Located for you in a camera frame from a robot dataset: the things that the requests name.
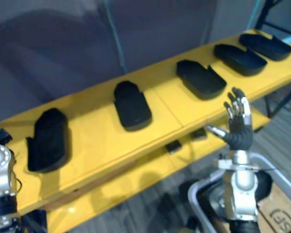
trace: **yellow table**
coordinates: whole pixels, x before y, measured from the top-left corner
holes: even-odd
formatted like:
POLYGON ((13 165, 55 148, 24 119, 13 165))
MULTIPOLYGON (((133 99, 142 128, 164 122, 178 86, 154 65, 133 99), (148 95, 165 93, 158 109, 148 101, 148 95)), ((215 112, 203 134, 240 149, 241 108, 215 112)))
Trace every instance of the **yellow table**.
MULTIPOLYGON (((228 43, 240 46, 237 43, 237 38, 238 36, 232 36, 216 44, 228 43)), ((213 46, 214 44, 210 44, 196 48, 82 92, 44 104, 2 122, 0 127, 4 127, 14 138, 8 147, 15 152, 17 163, 14 171, 23 182, 23 188, 17 196, 19 211, 25 214, 39 208, 132 161, 137 161, 138 164, 145 164, 145 167, 156 170, 156 165, 144 162, 148 160, 148 156, 151 157, 154 153, 159 155, 162 172, 158 179, 153 179, 152 182, 147 181, 147 184, 151 185, 224 145, 209 135, 207 142, 200 142, 203 146, 197 146, 196 150, 192 147, 189 153, 183 149, 180 152, 180 157, 168 156, 162 150, 162 146, 179 138, 185 145, 186 143, 191 144, 185 135, 201 128, 207 122, 222 117, 225 112, 223 101, 227 100, 226 93, 231 87, 236 86, 243 89, 250 100, 255 100, 291 82, 291 55, 281 62, 268 60, 268 65, 261 73, 252 77, 243 77, 213 56, 213 46), (182 59, 191 59, 199 61, 203 65, 212 65, 215 71, 228 83, 224 93, 209 101, 201 101, 196 98, 175 75, 175 64, 182 59), (129 133, 120 125, 113 104, 113 90, 116 84, 123 80, 136 83, 144 91, 152 111, 153 122, 140 131, 129 133), (27 170, 25 137, 33 136, 34 122, 43 111, 51 107, 57 107, 69 119, 72 157, 69 163, 57 171, 47 174, 31 173, 27 170)), ((268 121, 258 112, 255 112, 255 116, 261 122, 258 126, 268 121)), ((144 186, 136 188, 137 186, 134 184, 131 189, 126 189, 127 193, 119 195, 123 198, 117 200, 130 197, 142 190, 144 186)), ((94 208, 95 211, 87 216, 94 216, 112 206, 103 201, 100 202, 101 206, 94 208)), ((59 208, 58 211, 49 213, 48 219, 51 229, 57 229, 51 225, 54 220, 53 216, 59 218, 58 213, 61 210, 59 208)), ((65 230, 64 227, 58 227, 58 229, 56 232, 65 230)))

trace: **black wire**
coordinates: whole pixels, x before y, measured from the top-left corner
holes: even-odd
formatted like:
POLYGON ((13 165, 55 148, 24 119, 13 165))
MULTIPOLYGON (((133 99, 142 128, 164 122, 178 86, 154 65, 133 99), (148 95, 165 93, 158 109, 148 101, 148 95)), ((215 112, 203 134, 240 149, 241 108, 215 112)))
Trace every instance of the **black wire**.
POLYGON ((279 171, 282 171, 284 170, 283 168, 267 168, 267 169, 260 169, 260 171, 275 171, 275 170, 279 170, 279 171))
POLYGON ((19 189, 17 190, 16 193, 19 193, 21 191, 21 188, 23 187, 23 183, 18 178, 16 178, 16 180, 19 182, 19 185, 20 185, 20 187, 19 187, 19 189))

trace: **black cable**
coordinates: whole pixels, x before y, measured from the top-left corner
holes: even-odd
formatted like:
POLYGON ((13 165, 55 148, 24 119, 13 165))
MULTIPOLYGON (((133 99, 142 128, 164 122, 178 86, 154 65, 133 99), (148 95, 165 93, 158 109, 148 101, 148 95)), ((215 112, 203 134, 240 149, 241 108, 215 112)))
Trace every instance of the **black cable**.
POLYGON ((23 183, 20 181, 20 179, 16 178, 16 180, 19 182, 19 189, 16 191, 16 193, 19 193, 21 191, 21 188, 23 187, 23 183))

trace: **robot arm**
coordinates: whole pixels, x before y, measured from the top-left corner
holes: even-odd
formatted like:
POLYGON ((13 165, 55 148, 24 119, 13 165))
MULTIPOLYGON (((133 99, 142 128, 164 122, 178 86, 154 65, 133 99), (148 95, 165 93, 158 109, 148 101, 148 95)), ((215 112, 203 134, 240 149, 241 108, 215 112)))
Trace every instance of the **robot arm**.
POLYGON ((232 108, 227 102, 224 103, 229 116, 230 132, 212 125, 207 125, 207 129, 227 142, 230 147, 230 159, 216 162, 219 169, 226 170, 223 175, 224 202, 230 230, 233 233, 259 233, 255 200, 258 187, 255 172, 259 168, 250 164, 248 152, 253 143, 250 105, 241 90, 233 88, 232 91, 234 95, 228 94, 232 108))
POLYGON ((4 145, 12 140, 0 130, 0 232, 20 233, 20 215, 17 213, 16 176, 13 172, 14 154, 4 145))

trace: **gray carpet floor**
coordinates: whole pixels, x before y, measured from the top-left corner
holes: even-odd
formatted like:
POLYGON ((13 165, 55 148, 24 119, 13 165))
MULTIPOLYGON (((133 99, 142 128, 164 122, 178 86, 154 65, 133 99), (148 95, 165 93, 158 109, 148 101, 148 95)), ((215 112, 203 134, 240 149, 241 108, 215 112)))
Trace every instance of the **gray carpet floor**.
MULTIPOLYGON (((264 109, 264 102, 254 104, 264 109)), ((259 152, 291 180, 291 112, 283 109, 255 134, 259 152)), ((71 233, 178 233, 193 213, 184 200, 184 183, 203 178, 223 148, 169 176, 142 193, 71 230, 71 233)))

